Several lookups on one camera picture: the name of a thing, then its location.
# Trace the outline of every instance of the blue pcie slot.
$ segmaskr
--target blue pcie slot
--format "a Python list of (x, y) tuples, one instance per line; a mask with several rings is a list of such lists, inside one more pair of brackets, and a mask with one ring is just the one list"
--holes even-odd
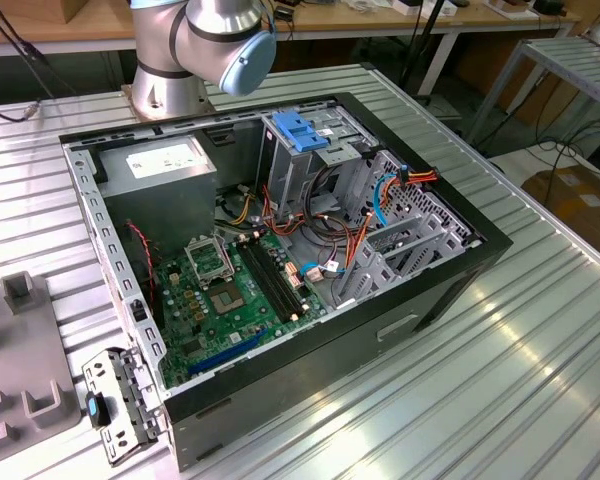
[(187, 371), (189, 372), (189, 375), (195, 375), (197, 373), (204, 372), (205, 370), (209, 370), (213, 367), (216, 367), (216, 366), (226, 362), (227, 360), (232, 359), (233, 357), (237, 357), (238, 355), (241, 355), (244, 352), (247, 352), (247, 351), (251, 350), (252, 348), (255, 348), (258, 345), (258, 343), (260, 342), (260, 338), (262, 338), (262, 336), (266, 333), (267, 333), (267, 329), (265, 328), (261, 332), (256, 333), (253, 337), (251, 337), (247, 340), (244, 340), (244, 341), (240, 342), (239, 344), (228, 348), (227, 350), (224, 350), (220, 353), (216, 353), (213, 357), (209, 357), (205, 360), (199, 361), (198, 363), (194, 363), (193, 365), (190, 365), (189, 368), (187, 369)]

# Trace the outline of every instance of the cardboard box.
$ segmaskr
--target cardboard box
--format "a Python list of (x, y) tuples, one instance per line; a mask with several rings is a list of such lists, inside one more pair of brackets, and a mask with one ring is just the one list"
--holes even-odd
[[(522, 188), (542, 203), (550, 175), (539, 172)], [(580, 165), (556, 170), (547, 208), (600, 252), (600, 176)]]
[(69, 23), (88, 0), (0, 0), (5, 15), (53, 23)]

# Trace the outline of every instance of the motherboard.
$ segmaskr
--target motherboard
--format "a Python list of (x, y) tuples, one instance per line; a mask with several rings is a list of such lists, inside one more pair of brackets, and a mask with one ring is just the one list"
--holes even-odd
[(199, 244), (156, 267), (168, 388), (327, 313), (311, 285), (298, 283), (297, 266), (274, 234)]

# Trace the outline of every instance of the robotic arm base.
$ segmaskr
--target robotic arm base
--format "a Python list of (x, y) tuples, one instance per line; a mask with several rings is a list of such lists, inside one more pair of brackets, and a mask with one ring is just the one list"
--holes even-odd
[(165, 78), (136, 70), (131, 97), (137, 113), (147, 120), (213, 112), (201, 78)]

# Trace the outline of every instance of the aluminum table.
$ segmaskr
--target aluminum table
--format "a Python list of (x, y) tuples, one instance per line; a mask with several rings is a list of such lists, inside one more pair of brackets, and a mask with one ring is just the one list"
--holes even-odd
[[(516, 72), (520, 62), (524, 58), (535, 61), (537, 66), (529, 75), (527, 81), (521, 87), (516, 98), (511, 102), (509, 111), (519, 105), (531, 92), (533, 85), (540, 76), (549, 71), (565, 82), (570, 83), (591, 100), (600, 103), (600, 47), (590, 41), (580, 38), (550, 38), (542, 40), (523, 40), (520, 42), (500, 75), (494, 82), (491, 90), (485, 97), (482, 105), (476, 113), (469, 134), (466, 138), (471, 143), (479, 132), (482, 131), (489, 112), (495, 106), (502, 91)], [(575, 115), (576, 121), (580, 121), (593, 102), (587, 102)]]
[[(182, 474), (164, 439), (111, 469), (83, 417), (1, 462), (0, 478), (600, 479), (600, 255), (376, 71), (274, 74), (245, 98), (209, 87), (218, 110), (335, 91), (513, 239), (500, 262), (430, 329)], [(0, 120), (0, 276), (45, 275), (83, 397), (81, 365), (127, 340), (57, 136), (135, 120), (121, 93), (44, 102), (42, 114)]]

